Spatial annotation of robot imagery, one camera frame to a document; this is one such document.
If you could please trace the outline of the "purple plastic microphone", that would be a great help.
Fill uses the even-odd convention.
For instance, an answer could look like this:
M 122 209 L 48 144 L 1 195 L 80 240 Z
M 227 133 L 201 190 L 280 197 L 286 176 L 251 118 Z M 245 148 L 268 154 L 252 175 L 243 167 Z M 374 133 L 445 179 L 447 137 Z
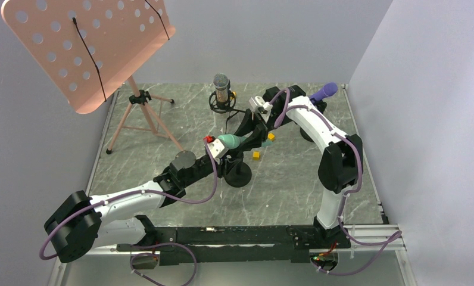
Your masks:
M 320 90 L 309 96 L 310 101 L 313 104 L 323 102 L 324 99 L 332 97 L 338 91 L 338 85 L 334 82 L 327 83 L 322 86 Z

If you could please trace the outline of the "glitter microphone with mesh head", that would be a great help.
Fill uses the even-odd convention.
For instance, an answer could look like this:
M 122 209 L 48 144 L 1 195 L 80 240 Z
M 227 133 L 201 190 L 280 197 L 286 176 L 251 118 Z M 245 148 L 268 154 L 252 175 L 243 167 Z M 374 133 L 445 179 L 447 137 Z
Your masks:
M 213 84 L 216 93 L 216 107 L 221 112 L 227 112 L 230 99 L 229 99 L 229 79 L 223 73 L 217 73 L 214 76 Z

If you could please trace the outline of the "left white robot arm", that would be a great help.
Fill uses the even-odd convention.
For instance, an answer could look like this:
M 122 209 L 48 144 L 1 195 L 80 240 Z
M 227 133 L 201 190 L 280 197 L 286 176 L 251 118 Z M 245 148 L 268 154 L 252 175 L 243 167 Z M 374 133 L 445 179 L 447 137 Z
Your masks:
M 96 247 L 155 244 L 155 226 L 139 212 L 147 207 L 160 209 L 176 202 L 203 204 L 215 190 L 199 200 L 187 199 L 186 188 L 212 175 L 224 177 L 236 160 L 230 151 L 208 150 L 200 158 L 182 151 L 153 180 L 140 186 L 106 195 L 88 196 L 84 191 L 70 194 L 44 223 L 47 238 L 39 250 L 41 260 L 58 258 L 73 262 Z

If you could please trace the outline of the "black round-base microphone stand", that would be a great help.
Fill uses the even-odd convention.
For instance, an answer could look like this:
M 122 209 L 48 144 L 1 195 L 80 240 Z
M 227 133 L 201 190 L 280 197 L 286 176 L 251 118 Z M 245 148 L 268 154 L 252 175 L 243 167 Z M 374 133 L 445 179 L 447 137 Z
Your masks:
M 304 108 L 298 109 L 298 120 L 299 125 L 317 145 L 327 144 L 328 128 L 313 104 L 309 102 L 305 104 Z

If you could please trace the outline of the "teal plastic microphone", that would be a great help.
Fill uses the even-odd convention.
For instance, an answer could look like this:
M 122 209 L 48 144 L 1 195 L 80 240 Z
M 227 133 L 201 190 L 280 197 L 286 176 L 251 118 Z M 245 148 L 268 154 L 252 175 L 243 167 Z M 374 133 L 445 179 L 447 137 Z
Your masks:
M 233 135 L 233 134 L 224 134 L 224 135 L 227 135 L 229 137 L 227 142 L 229 143 L 230 150 L 237 149 L 239 144 L 242 143 L 244 141 L 244 139 L 246 138 L 246 136 L 236 136 L 236 135 Z M 263 147 L 268 147 L 268 146 L 272 145 L 272 143 L 273 142 L 271 140 L 267 139 L 267 143 Z

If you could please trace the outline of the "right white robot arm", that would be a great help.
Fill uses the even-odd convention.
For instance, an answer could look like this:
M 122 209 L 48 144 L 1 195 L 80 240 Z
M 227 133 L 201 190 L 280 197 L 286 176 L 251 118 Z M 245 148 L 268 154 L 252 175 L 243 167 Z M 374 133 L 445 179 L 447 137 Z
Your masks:
M 328 233 L 346 234 L 346 201 L 351 194 L 359 192 L 363 182 L 363 144 L 358 135 L 347 134 L 320 110 L 325 99 L 337 91 L 335 83 L 325 84 L 310 96 L 304 95 L 297 86 L 272 88 L 268 94 L 250 98 L 249 104 L 251 117 L 266 132 L 294 122 L 317 145 L 322 153 L 317 174 L 323 197 L 315 221 Z

